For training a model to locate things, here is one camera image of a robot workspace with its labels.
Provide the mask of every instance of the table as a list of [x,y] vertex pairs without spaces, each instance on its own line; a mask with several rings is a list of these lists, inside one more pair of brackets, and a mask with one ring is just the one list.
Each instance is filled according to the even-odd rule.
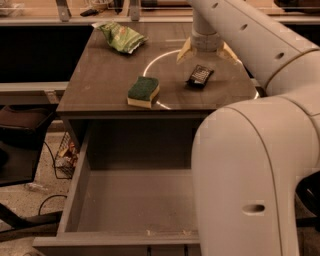
[[[242,64],[216,53],[176,64],[190,23],[123,25],[148,41],[124,55],[94,31],[58,106],[81,151],[57,236],[35,239],[46,255],[200,255],[193,138],[214,110],[256,95]],[[203,90],[185,83],[197,64],[215,71]],[[152,109],[127,104],[139,75],[159,80]]]

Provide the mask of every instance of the chair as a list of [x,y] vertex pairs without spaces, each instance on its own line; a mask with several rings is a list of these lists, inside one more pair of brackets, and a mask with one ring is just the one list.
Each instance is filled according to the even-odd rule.
[[[56,106],[4,106],[0,110],[0,186],[33,182]],[[28,218],[0,204],[0,232],[57,223],[62,212]]]
[[320,232],[320,171],[300,181],[296,194],[304,206],[315,215],[297,219],[297,227],[315,227]]

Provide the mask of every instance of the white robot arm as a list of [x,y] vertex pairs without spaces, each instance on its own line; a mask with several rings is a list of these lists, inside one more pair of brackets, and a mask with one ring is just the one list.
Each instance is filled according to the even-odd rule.
[[193,45],[220,37],[269,97],[199,127],[192,171],[204,256],[297,256],[294,195],[319,168],[319,47],[241,0],[190,0]]

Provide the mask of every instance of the yellow sponge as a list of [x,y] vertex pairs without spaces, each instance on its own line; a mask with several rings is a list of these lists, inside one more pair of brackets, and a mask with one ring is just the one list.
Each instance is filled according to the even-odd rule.
[[139,76],[128,91],[128,104],[143,108],[151,108],[153,98],[158,94],[159,82],[153,77]]

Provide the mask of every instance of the open drawer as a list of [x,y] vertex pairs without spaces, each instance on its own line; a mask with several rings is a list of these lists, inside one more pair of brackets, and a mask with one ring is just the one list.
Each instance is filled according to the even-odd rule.
[[200,255],[191,149],[202,118],[91,121],[48,256]]

